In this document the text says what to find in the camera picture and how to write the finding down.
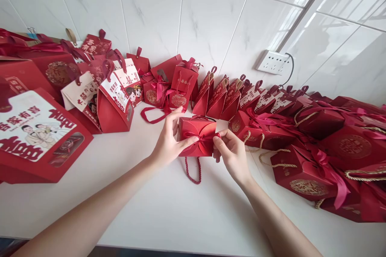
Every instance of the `round gold seal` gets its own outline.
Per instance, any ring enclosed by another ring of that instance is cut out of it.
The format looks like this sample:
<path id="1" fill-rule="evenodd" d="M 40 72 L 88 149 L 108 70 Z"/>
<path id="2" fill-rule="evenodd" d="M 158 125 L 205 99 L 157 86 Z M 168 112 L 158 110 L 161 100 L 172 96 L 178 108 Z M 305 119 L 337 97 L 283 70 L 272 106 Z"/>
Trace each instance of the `round gold seal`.
<path id="1" fill-rule="evenodd" d="M 236 119 L 234 122 L 232 122 L 232 131 L 236 132 L 240 129 L 240 120 Z"/>
<path id="2" fill-rule="evenodd" d="M 148 90 L 146 98 L 150 103 L 155 104 L 157 102 L 157 93 L 154 90 Z"/>
<path id="3" fill-rule="evenodd" d="M 314 180 L 296 179 L 289 184 L 293 190 L 304 195 L 323 196 L 328 194 L 328 189 L 325 185 Z"/>
<path id="4" fill-rule="evenodd" d="M 336 141 L 338 153 L 352 159 L 361 159 L 371 154 L 371 143 L 358 135 L 342 135 Z"/>
<path id="5" fill-rule="evenodd" d="M 186 98 L 182 95 L 175 94 L 172 96 L 171 102 L 177 107 L 184 106 L 186 104 Z"/>
<path id="6" fill-rule="evenodd" d="M 56 86 L 65 87 L 72 80 L 68 76 L 67 67 L 69 67 L 75 74 L 77 73 L 74 67 L 69 66 L 64 61 L 51 62 L 47 66 L 45 74 L 48 80 Z"/>

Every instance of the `white countertop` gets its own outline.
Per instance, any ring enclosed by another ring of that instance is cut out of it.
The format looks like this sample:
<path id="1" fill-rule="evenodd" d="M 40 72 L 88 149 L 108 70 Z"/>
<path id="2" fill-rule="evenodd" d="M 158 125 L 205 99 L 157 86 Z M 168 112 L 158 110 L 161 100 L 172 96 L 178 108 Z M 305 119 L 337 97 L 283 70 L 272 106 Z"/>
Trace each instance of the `white countertop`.
<path id="1" fill-rule="evenodd" d="M 163 121 L 147 124 L 135 109 L 128 133 L 96 135 L 57 184 L 1 184 L 0 236 L 30 239 L 77 204 L 147 157 Z M 148 112 L 160 115 L 160 112 Z M 227 127 L 218 121 L 217 130 Z M 253 177 L 325 257 L 384 257 L 385 223 L 354 223 L 323 210 L 275 183 L 272 169 L 247 153 Z M 178 158 L 123 208 L 98 244 L 214 255 L 272 256 L 247 198 L 224 163 L 201 159 L 202 182 L 186 177 Z M 197 177 L 197 163 L 188 158 Z"/>

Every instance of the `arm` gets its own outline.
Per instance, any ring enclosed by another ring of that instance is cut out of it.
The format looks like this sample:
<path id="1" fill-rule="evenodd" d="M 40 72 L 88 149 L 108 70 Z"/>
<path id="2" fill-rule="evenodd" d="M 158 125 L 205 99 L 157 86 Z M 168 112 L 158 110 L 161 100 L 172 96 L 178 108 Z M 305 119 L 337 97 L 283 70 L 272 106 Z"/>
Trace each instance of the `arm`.
<path id="1" fill-rule="evenodd" d="M 321 257 L 315 246 L 279 209 L 250 174 L 244 143 L 229 129 L 214 137 L 215 157 L 222 155 L 232 178 L 243 190 L 259 218 L 277 257 Z"/>
<path id="2" fill-rule="evenodd" d="M 123 176 L 91 196 L 54 222 L 13 257 L 87 256 L 102 234 L 131 197 L 160 168 L 173 161 L 180 152 L 198 140 L 174 139 L 182 107 L 167 116 L 152 154 Z"/>

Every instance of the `red rope handle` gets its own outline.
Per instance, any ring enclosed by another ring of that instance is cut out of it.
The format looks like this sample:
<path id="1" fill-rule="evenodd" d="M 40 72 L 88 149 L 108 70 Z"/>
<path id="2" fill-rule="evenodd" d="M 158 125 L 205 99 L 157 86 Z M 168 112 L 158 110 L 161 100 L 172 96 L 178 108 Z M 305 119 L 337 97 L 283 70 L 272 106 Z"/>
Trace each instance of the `red rope handle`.
<path id="1" fill-rule="evenodd" d="M 199 180 L 196 181 L 189 175 L 189 169 L 188 169 L 188 158 L 185 157 L 185 165 L 186 165 L 186 175 L 188 176 L 189 180 L 191 180 L 196 185 L 199 185 L 201 183 L 201 164 L 200 164 L 200 158 L 197 157 L 197 163 L 198 163 L 198 172 L 199 172 Z"/>

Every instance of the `red chinese character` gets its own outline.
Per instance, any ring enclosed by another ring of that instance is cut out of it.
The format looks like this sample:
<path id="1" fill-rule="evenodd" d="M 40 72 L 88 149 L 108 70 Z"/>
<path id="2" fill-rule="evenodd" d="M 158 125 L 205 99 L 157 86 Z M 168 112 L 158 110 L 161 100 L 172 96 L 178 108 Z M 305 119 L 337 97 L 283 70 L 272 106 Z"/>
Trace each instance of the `red chinese character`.
<path id="1" fill-rule="evenodd" d="M 40 109 L 38 109 L 36 106 L 32 106 L 28 109 L 31 113 L 37 113 L 40 111 Z"/>
<path id="2" fill-rule="evenodd" d="M 7 129 L 10 129 L 10 128 L 11 127 L 8 124 L 0 122 L 0 131 L 6 131 Z"/>
<path id="3" fill-rule="evenodd" d="M 19 117 L 22 117 L 22 118 L 27 118 L 27 117 L 30 117 L 31 115 L 27 112 L 21 112 L 19 113 Z"/>
<path id="4" fill-rule="evenodd" d="M 19 122 L 22 122 L 21 119 L 13 116 L 13 117 L 10 117 L 7 122 L 9 122 L 10 124 L 18 124 Z"/>

